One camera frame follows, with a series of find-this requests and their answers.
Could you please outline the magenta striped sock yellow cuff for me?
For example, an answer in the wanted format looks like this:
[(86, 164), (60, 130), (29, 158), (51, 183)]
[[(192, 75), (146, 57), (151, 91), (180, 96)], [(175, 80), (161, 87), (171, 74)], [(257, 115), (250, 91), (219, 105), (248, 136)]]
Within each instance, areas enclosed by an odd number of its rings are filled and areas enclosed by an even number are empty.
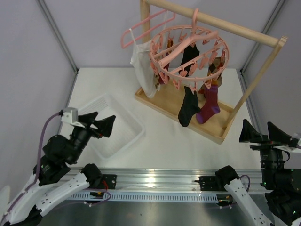
[(198, 123), (206, 123), (212, 116), (220, 112), (218, 106), (218, 81), (213, 80), (211, 87), (208, 89), (204, 87), (205, 104), (200, 112), (196, 114)]

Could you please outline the pink round clip hanger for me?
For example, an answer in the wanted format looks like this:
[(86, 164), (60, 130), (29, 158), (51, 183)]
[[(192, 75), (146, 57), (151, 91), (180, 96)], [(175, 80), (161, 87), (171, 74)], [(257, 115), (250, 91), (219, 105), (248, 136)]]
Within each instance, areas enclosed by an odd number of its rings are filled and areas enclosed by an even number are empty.
[[(172, 81), (176, 89), (185, 81), (191, 91), (200, 84), (210, 89), (218, 83), (225, 70), (230, 52), (218, 31), (197, 26), (198, 9), (193, 12), (191, 25), (179, 25), (159, 32), (149, 48), (150, 65), (164, 83)], [(163, 35), (180, 31), (176, 43), (163, 48)]]

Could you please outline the beige argyle sock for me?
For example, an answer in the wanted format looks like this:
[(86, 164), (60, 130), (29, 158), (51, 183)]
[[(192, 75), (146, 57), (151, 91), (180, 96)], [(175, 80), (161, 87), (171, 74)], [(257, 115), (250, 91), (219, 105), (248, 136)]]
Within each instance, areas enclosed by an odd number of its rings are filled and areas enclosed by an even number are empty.
[[(216, 73), (221, 67), (224, 66), (225, 59), (221, 59), (221, 57), (217, 57), (214, 59), (214, 61), (209, 65), (207, 75), (210, 75), (212, 73)], [(222, 84), (222, 73), (218, 76), (217, 80), (211, 80), (212, 84), (217, 84), (218, 87)], [(198, 91), (199, 94), (204, 95), (205, 92), (205, 85), (203, 84), (200, 90)]]
[(154, 74), (153, 81), (154, 81), (154, 85), (155, 85), (155, 88), (156, 88), (157, 91), (160, 91), (160, 86), (161, 86), (160, 82), (159, 82), (159, 79), (160, 79), (160, 76)]

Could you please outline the black sock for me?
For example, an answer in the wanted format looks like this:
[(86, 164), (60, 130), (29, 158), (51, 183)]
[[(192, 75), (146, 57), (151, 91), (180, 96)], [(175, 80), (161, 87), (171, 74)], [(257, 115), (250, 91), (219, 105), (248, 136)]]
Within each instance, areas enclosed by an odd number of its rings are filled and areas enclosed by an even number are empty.
[(199, 50), (196, 45), (193, 47), (191, 45), (187, 46), (184, 50), (181, 65), (187, 63), (188, 61), (199, 56)]
[(184, 90), (185, 96), (178, 113), (178, 120), (183, 127), (187, 127), (190, 124), (192, 116), (200, 112), (200, 108), (196, 91), (191, 91), (190, 87), (186, 86), (184, 86)]

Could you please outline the white plastic basket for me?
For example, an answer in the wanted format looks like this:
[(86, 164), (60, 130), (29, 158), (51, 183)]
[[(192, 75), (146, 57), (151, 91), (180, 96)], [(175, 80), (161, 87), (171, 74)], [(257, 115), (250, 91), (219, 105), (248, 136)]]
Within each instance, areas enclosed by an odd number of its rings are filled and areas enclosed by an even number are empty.
[(102, 160), (109, 160), (124, 152), (145, 133), (145, 127), (137, 117), (108, 93), (79, 108), (80, 115), (92, 112), (98, 112), (97, 121), (112, 115), (116, 116), (109, 138), (93, 138), (89, 142), (89, 146)]

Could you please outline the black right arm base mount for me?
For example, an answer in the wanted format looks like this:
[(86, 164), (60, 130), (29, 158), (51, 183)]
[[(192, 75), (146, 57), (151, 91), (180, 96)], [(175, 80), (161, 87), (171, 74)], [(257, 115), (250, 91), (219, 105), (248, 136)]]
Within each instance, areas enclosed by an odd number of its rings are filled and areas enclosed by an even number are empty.
[(216, 176), (200, 176), (197, 180), (194, 180), (194, 182), (199, 184), (201, 191), (226, 191)]

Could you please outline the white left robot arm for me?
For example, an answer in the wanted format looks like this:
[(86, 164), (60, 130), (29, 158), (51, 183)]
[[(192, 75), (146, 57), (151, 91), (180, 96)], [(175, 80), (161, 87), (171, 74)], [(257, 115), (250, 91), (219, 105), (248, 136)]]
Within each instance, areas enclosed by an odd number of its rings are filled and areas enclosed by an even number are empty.
[[(69, 138), (52, 136), (43, 144), (47, 125), (57, 117), (73, 126)], [(71, 180), (57, 186), (76, 164), (91, 138), (110, 137), (116, 116), (97, 120), (98, 112), (78, 114), (76, 108), (66, 108), (51, 115), (45, 122), (40, 136), (38, 156), (29, 180), (20, 193), (7, 202), (1, 214), (2, 226), (37, 226), (54, 207), (73, 194), (85, 189), (98, 189), (103, 182), (99, 168), (88, 163)]]

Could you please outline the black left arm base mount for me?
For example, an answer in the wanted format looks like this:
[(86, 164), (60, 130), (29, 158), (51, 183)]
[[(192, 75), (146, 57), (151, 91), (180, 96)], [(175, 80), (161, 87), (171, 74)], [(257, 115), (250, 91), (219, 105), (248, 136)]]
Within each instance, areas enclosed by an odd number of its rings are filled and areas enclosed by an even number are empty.
[(103, 174), (99, 188), (104, 190), (115, 190), (117, 185), (116, 174)]

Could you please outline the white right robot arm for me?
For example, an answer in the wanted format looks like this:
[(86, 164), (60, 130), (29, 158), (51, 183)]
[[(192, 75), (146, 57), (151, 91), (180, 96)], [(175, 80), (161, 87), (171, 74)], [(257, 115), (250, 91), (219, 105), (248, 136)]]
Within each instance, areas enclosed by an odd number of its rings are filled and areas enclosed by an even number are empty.
[(219, 186), (223, 187), (255, 226), (299, 226), (301, 224), (301, 171), (285, 168), (283, 153), (301, 152), (301, 136), (286, 134), (272, 122), (267, 123), (268, 135), (263, 135), (244, 119), (239, 137), (240, 143), (251, 143), (253, 151), (259, 151), (261, 186), (269, 210), (274, 218), (269, 220), (246, 191), (236, 171), (225, 166), (215, 173)]

